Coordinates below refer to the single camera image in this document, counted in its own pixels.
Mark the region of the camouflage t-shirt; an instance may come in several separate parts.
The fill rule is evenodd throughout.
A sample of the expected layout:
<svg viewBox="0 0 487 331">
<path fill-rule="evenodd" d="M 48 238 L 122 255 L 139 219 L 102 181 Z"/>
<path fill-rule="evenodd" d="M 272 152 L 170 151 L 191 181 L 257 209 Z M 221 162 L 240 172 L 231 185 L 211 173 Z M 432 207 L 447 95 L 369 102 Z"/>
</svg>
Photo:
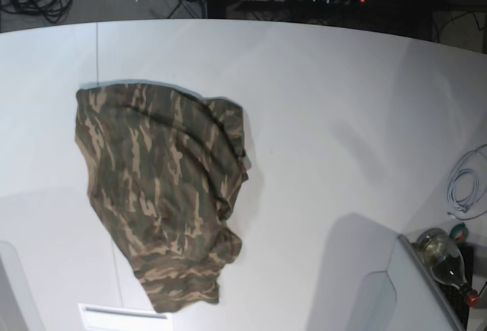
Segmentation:
<svg viewBox="0 0 487 331">
<path fill-rule="evenodd" d="M 243 246 L 228 227 L 248 178 L 243 108 L 146 83 L 76 100 L 89 202 L 153 309 L 217 304 L 221 271 Z"/>
</svg>

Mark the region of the clear plastic bottle red cap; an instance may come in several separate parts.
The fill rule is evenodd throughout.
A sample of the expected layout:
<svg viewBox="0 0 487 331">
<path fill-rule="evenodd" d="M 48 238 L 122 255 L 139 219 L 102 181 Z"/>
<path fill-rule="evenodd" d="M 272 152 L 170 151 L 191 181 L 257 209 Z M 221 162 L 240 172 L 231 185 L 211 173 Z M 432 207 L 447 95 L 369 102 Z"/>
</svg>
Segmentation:
<svg viewBox="0 0 487 331">
<path fill-rule="evenodd" d="M 456 288 L 469 307 L 477 305 L 479 294 L 466 280 L 463 255 L 446 231 L 429 229 L 418 237 L 415 246 L 437 282 Z"/>
</svg>

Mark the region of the green tape roll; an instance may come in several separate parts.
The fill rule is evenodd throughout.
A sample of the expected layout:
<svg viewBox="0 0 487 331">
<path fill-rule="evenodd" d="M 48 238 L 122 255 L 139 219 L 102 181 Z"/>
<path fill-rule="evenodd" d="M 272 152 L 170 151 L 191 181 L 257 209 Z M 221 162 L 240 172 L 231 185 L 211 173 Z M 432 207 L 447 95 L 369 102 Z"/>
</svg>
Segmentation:
<svg viewBox="0 0 487 331">
<path fill-rule="evenodd" d="M 452 239 L 458 245 L 465 243 L 468 236 L 469 229 L 463 222 L 455 225 L 449 234 L 450 239 Z"/>
</svg>

